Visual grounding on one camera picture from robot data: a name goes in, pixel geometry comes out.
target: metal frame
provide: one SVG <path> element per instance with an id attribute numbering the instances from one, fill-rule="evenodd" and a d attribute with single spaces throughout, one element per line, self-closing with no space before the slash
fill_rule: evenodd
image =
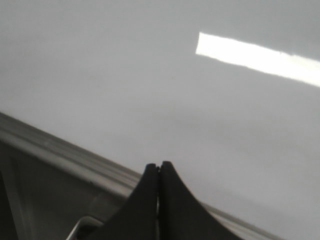
<path id="1" fill-rule="evenodd" d="M 102 221 L 99 221 L 98 219 L 96 219 L 92 216 L 83 216 L 82 218 L 79 219 L 79 221 L 77 221 L 77 223 L 73 227 L 72 231 L 70 232 L 70 234 L 66 238 L 66 240 L 73 240 L 76 237 L 77 231 L 83 225 L 91 225 L 91 226 L 101 227 L 103 224 L 104 223 Z"/>
<path id="2" fill-rule="evenodd" d="M 128 197 L 140 174 L 58 137 L 0 113 L 0 141 L 116 195 Z M 203 204 L 224 226 L 246 240 L 283 240 Z"/>

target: white ceiling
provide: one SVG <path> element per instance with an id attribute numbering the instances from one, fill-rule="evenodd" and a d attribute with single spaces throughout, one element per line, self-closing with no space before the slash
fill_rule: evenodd
<path id="1" fill-rule="evenodd" d="M 320 3 L 2 1 L 0 112 L 287 240 L 320 236 L 320 88 L 196 54 L 199 32 L 320 60 Z"/>

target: black fabric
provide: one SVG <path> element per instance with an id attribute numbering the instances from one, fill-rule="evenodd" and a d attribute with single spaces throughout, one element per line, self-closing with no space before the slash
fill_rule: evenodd
<path id="1" fill-rule="evenodd" d="M 148 164 L 124 206 L 85 240 L 155 240 L 158 194 L 160 240 L 242 240 L 202 207 L 168 161 L 160 171 Z"/>
<path id="2" fill-rule="evenodd" d="M 155 240 L 158 176 L 148 164 L 124 206 L 85 240 Z"/>
<path id="3" fill-rule="evenodd" d="M 159 174 L 161 240 L 241 240 L 202 207 L 171 162 L 164 161 Z"/>

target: fluorescent light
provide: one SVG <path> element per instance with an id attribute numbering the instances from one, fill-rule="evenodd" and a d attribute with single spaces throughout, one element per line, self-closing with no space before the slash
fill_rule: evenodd
<path id="1" fill-rule="evenodd" d="M 320 87 L 320 62 L 306 57 L 202 32 L 195 53 Z"/>

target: gray wall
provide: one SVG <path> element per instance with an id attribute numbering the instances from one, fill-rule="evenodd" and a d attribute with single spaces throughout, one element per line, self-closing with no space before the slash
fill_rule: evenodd
<path id="1" fill-rule="evenodd" d="M 320 60 L 320 3 L 2 1 L 0 112 L 203 202 L 320 236 L 320 88 L 195 54 L 199 32 Z"/>

